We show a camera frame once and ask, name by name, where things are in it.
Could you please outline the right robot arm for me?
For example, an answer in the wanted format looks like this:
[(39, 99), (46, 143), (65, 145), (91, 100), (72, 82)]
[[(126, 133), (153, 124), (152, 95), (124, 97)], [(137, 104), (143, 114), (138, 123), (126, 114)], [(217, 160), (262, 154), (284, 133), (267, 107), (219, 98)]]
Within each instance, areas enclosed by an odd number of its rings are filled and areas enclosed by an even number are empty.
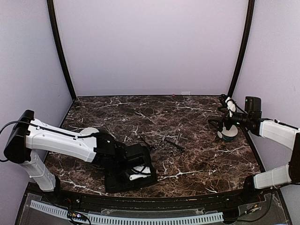
[(250, 177), (250, 183), (240, 191), (239, 199), (243, 203), (250, 203), (256, 198), (258, 189), (298, 185), (300, 183), (300, 129), (276, 119), (262, 118), (261, 99), (258, 97), (246, 97), (244, 110), (225, 94), (222, 94), (219, 100), (222, 106), (218, 110), (224, 113), (217, 119), (219, 138), (231, 141), (238, 134), (237, 127), (240, 127), (292, 151), (288, 164)]

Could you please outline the silver straight scissors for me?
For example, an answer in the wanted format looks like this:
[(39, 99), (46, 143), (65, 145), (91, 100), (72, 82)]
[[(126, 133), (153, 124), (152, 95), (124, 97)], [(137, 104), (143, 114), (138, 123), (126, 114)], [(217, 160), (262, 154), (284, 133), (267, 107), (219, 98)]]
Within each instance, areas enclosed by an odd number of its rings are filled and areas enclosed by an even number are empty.
[(170, 130), (167, 130), (165, 132), (165, 134), (162, 136), (161, 140), (154, 145), (154, 150), (158, 150), (158, 149), (163, 149), (164, 150), (165, 149), (165, 140), (166, 140), (166, 138), (169, 134), (169, 131)]

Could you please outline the black zippered tool case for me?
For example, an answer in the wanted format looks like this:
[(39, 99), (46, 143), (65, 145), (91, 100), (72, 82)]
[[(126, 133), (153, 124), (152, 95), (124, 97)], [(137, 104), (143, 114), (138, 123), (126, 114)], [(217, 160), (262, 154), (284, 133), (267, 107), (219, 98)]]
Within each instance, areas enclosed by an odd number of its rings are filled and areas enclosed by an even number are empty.
[(105, 168), (105, 191), (108, 193), (137, 190), (157, 183), (156, 170), (146, 146), (127, 146), (114, 157), (104, 157), (101, 164)]

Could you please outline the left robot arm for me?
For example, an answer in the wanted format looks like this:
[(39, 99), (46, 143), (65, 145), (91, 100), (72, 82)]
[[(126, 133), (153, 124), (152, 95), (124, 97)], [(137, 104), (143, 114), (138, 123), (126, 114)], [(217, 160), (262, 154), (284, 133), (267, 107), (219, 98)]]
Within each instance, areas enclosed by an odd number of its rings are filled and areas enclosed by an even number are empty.
[(140, 144), (118, 142), (106, 131), (88, 127), (72, 132), (43, 123), (26, 110), (13, 129), (4, 148), (5, 162), (19, 164), (55, 204), (66, 201), (60, 180), (40, 159), (37, 150), (51, 151), (98, 165), (105, 171), (105, 191), (120, 193), (154, 185), (156, 170), (149, 149)]

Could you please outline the silver thinning scissors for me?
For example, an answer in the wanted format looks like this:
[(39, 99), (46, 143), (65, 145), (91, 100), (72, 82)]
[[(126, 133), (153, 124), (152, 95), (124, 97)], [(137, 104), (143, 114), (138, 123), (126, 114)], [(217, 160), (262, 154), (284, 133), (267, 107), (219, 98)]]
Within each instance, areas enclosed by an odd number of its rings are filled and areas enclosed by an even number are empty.
[(176, 141), (166, 140), (167, 143), (171, 145), (171, 147), (169, 147), (167, 150), (168, 153), (171, 153), (174, 156), (176, 156), (179, 154), (180, 151), (184, 150), (184, 148), (179, 145), (180, 138), (181, 138), (181, 132), (178, 133), (176, 137)]

